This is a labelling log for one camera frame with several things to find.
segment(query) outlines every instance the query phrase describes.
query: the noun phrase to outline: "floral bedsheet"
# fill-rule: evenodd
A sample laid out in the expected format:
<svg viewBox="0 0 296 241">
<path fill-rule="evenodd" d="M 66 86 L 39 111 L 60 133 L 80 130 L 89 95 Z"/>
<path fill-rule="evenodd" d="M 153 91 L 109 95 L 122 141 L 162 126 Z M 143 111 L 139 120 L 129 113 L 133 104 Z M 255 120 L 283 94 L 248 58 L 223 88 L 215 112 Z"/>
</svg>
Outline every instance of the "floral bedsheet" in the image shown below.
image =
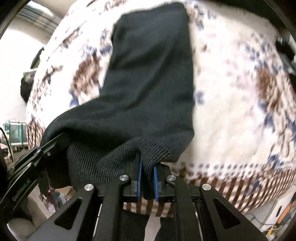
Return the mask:
<svg viewBox="0 0 296 241">
<path fill-rule="evenodd" d="M 29 147 L 61 113 L 99 97 L 120 16 L 172 0 L 78 0 L 41 55 L 27 105 Z M 283 194 L 295 176 L 295 93 L 275 48 L 277 30 L 242 9 L 181 1 L 194 63 L 195 137 L 171 171 L 209 183 L 246 212 Z M 125 203 L 170 216 L 170 204 Z"/>
</svg>

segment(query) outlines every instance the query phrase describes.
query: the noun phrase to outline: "silver screw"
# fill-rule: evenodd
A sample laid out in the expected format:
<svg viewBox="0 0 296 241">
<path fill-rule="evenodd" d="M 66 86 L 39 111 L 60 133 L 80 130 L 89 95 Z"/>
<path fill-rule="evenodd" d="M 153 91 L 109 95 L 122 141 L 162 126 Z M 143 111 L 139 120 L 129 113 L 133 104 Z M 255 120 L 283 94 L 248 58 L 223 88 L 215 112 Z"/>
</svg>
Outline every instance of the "silver screw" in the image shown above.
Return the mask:
<svg viewBox="0 0 296 241">
<path fill-rule="evenodd" d="M 167 179 L 168 179 L 169 181 L 174 181 L 174 180 L 176 180 L 177 178 L 176 178 L 175 175 L 168 175 Z"/>
<path fill-rule="evenodd" d="M 93 186 L 92 184 L 86 184 L 86 185 L 84 186 L 84 189 L 85 189 L 86 191 L 91 191 L 91 190 L 93 190 L 93 188 L 94 188 L 94 186 Z"/>
<path fill-rule="evenodd" d="M 211 185 L 205 183 L 205 184 L 202 185 L 202 188 L 203 188 L 203 190 L 209 191 L 211 189 Z"/>
<path fill-rule="evenodd" d="M 120 179 L 121 181 L 126 181 L 126 180 L 128 180 L 128 175 L 121 175 L 121 176 L 119 177 L 119 179 Z"/>
</svg>

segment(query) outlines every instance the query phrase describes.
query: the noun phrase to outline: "folded clothing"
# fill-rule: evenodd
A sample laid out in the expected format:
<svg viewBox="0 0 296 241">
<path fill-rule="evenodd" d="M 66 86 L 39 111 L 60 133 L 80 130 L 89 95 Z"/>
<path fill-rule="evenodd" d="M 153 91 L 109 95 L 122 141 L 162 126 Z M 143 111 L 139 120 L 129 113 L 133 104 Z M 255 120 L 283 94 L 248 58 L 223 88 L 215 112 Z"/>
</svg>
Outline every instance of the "folded clothing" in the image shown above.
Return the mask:
<svg viewBox="0 0 296 241">
<path fill-rule="evenodd" d="M 176 162 L 194 136 L 193 64 L 184 5 L 123 15 L 112 45 L 100 97 L 58 116 L 44 132 L 41 145 L 62 132 L 72 141 L 67 163 L 60 154 L 47 167 L 54 188 L 106 183 L 122 174 L 138 151 L 152 185 L 153 166 Z"/>
</svg>

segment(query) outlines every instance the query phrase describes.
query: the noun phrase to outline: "triangular cutout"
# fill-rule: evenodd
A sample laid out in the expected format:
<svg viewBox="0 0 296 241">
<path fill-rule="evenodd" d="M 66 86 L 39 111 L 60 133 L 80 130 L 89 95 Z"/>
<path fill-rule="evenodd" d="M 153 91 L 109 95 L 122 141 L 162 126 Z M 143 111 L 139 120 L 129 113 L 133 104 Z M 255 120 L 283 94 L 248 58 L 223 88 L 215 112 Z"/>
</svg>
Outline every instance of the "triangular cutout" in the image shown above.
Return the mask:
<svg viewBox="0 0 296 241">
<path fill-rule="evenodd" d="M 73 226 L 75 217 L 78 213 L 81 203 L 82 200 L 77 199 L 62 215 L 60 215 L 54 221 L 54 224 L 67 230 L 70 230 Z"/>
<path fill-rule="evenodd" d="M 240 221 L 236 216 L 234 216 L 221 202 L 219 199 L 214 199 L 215 207 L 220 216 L 222 225 L 225 229 L 232 228 L 240 224 Z"/>
</svg>

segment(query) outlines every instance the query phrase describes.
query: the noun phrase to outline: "black pants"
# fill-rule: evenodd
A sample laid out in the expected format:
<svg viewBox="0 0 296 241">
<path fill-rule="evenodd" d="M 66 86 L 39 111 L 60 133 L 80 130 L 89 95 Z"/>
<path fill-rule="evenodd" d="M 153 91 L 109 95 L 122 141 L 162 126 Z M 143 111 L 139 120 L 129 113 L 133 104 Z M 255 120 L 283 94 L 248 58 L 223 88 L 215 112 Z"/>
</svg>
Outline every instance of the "black pants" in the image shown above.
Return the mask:
<svg viewBox="0 0 296 241">
<path fill-rule="evenodd" d="M 122 210 L 120 241 L 143 241 L 149 215 L 132 213 Z M 175 241 L 175 227 L 173 218 L 160 218 L 160 229 L 155 241 Z"/>
</svg>

